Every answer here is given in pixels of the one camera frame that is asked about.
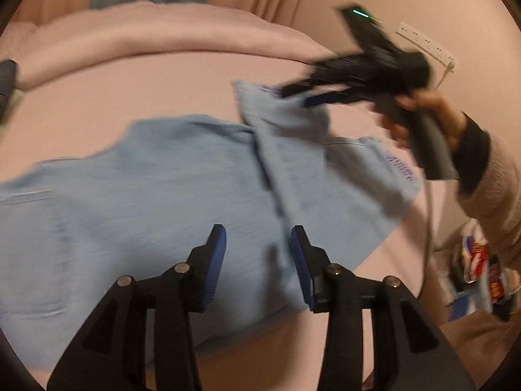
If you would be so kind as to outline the light blue denim pants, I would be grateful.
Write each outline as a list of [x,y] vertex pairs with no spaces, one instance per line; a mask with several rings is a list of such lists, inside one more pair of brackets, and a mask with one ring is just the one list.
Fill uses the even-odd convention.
[[216,297],[193,339],[229,339],[304,308],[291,229],[356,268],[421,187],[378,138],[330,134],[326,106],[238,81],[239,123],[139,120],[113,147],[38,163],[1,186],[1,327],[31,369],[60,359],[121,275],[162,274],[221,224]]

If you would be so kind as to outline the white power strip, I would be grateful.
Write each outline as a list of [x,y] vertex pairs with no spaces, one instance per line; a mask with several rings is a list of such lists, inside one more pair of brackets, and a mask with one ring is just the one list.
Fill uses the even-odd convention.
[[455,71],[455,57],[439,43],[428,38],[422,32],[419,32],[414,27],[401,22],[397,27],[396,33],[407,41],[413,43],[422,51],[426,52],[430,57],[434,58],[444,67],[442,76],[438,80],[434,81],[434,89],[438,89],[447,76],[451,72]]

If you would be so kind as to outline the colourful snack packages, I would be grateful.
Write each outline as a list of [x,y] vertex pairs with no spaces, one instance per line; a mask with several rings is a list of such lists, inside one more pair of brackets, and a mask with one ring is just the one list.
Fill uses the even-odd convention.
[[438,279],[450,321],[486,311],[506,322],[520,308],[520,275],[490,249],[477,221],[458,229],[438,255]]

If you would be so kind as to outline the pink duvet roll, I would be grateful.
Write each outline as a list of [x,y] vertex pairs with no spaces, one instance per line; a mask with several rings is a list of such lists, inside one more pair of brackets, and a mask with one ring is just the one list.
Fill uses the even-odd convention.
[[193,51],[303,63],[333,54],[306,34],[247,11],[148,1],[77,11],[41,26],[15,21],[1,36],[1,58],[18,64],[22,90],[118,58]]

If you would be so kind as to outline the dark folded denim pants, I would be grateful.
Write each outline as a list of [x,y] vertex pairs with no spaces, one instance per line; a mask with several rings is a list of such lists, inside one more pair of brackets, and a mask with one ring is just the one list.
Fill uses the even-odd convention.
[[18,64],[5,59],[0,65],[0,116],[1,125],[7,123],[14,103],[16,102],[16,78]]

